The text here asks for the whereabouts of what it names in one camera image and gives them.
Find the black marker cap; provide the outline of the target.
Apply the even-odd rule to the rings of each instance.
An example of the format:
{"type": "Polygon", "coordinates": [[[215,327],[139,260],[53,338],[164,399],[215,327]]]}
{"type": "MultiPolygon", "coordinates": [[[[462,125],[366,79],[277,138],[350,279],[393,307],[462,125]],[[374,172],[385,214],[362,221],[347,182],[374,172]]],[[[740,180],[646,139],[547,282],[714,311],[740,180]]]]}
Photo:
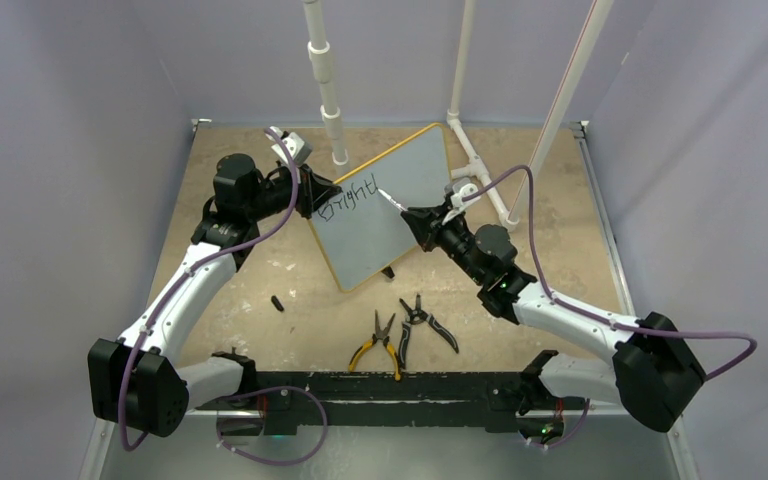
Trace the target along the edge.
{"type": "Polygon", "coordinates": [[[277,311],[279,311],[279,312],[284,312],[285,311],[285,307],[283,306],[283,304],[281,303],[281,301],[279,300],[279,298],[277,296],[275,296],[275,295],[271,296],[270,297],[270,302],[273,304],[273,306],[276,308],[277,311]]]}

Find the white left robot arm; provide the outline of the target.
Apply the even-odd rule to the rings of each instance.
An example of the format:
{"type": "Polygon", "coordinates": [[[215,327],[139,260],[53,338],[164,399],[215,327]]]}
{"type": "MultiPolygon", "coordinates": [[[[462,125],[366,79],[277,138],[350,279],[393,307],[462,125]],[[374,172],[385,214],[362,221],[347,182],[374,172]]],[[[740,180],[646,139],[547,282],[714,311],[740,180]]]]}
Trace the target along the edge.
{"type": "Polygon", "coordinates": [[[255,363],[244,355],[218,352],[194,366],[175,364],[212,299],[264,241],[259,221],[276,214],[287,220],[293,212],[310,218],[342,192],[307,165],[279,161],[263,174],[246,154],[218,162],[213,190],[174,278],[117,339],[99,339],[88,352],[93,413],[123,431],[167,437],[186,412],[215,399],[235,409],[255,402],[255,363]]]}

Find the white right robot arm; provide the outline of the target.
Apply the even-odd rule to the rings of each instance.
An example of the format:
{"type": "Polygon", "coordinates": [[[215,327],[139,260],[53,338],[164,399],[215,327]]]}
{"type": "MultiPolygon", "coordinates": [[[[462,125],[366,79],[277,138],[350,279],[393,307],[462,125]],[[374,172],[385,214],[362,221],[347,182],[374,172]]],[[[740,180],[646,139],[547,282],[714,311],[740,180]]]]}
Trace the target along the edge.
{"type": "Polygon", "coordinates": [[[463,215],[444,205],[401,211],[422,250],[441,249],[476,284],[482,306],[494,317],[549,332],[596,356],[560,354],[537,363],[521,392],[536,407],[557,397],[620,404],[643,426],[668,432],[706,381],[686,334],[656,312],[645,318],[597,313],[589,304],[552,293],[516,263],[508,231],[486,224],[470,231],[463,215]]]}

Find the yellow framed whiteboard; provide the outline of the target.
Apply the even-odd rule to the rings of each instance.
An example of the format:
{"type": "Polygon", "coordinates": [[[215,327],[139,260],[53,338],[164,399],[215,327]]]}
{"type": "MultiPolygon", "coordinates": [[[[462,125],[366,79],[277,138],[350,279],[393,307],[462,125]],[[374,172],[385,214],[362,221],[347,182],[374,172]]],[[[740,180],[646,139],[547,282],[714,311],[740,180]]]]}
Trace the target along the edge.
{"type": "Polygon", "coordinates": [[[336,181],[342,193],[310,220],[337,288],[347,293],[417,247],[401,205],[435,206],[451,180],[445,127],[432,123],[336,181]]]}

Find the white whiteboard marker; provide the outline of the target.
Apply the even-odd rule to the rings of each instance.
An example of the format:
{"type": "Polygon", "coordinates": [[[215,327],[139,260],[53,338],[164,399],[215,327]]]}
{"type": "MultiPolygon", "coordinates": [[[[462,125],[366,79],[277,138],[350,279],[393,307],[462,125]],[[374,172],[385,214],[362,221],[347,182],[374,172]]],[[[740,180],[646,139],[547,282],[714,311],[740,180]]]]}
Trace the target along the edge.
{"type": "Polygon", "coordinates": [[[399,212],[406,212],[407,211],[406,207],[404,207],[401,203],[399,203],[397,200],[395,200],[385,190],[378,189],[377,193],[380,194],[390,205],[392,205],[394,208],[396,208],[399,212]]]}

